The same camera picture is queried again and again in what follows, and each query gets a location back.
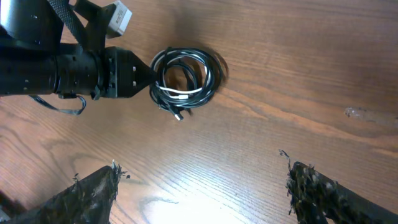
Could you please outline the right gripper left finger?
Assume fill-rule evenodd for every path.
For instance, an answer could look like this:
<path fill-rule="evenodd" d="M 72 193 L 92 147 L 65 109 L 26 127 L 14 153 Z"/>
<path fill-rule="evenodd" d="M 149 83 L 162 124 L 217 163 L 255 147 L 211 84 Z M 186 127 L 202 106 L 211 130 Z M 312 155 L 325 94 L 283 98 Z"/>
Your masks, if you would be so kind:
<path fill-rule="evenodd" d="M 114 162 L 75 183 L 36 208 L 7 220 L 21 223 L 93 223 L 108 224 L 118 185 L 126 172 Z"/>

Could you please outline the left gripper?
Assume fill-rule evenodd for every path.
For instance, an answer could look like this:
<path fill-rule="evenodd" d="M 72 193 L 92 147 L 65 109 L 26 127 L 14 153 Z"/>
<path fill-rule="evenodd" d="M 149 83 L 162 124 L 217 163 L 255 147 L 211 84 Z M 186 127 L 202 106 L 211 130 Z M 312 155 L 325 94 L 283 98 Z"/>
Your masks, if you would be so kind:
<path fill-rule="evenodd" d="M 59 97 L 130 98 L 157 80 L 155 71 L 130 50 L 105 46 L 116 8 L 111 4 L 101 7 L 87 0 L 77 0 L 74 5 L 52 1 L 53 11 L 77 41 L 61 43 L 55 56 L 53 92 Z"/>

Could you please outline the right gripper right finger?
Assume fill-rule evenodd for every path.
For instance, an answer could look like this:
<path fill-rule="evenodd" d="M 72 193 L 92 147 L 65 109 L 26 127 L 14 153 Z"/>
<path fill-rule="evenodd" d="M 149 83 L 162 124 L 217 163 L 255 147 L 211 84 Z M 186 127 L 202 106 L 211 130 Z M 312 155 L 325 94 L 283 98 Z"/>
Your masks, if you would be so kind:
<path fill-rule="evenodd" d="M 340 185 L 315 170 L 314 166 L 292 162 L 289 155 L 279 154 L 288 160 L 287 196 L 290 211 L 298 223 L 397 223 L 393 213 Z"/>

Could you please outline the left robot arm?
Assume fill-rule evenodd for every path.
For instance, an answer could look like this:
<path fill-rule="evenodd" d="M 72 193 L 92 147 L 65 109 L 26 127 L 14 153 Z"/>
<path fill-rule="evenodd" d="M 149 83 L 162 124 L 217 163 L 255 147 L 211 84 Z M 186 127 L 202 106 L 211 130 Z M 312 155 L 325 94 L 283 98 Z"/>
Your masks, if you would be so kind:
<path fill-rule="evenodd" d="M 1 95 L 130 98 L 156 81 L 130 50 L 107 47 L 131 18 L 115 1 L 1 2 Z"/>

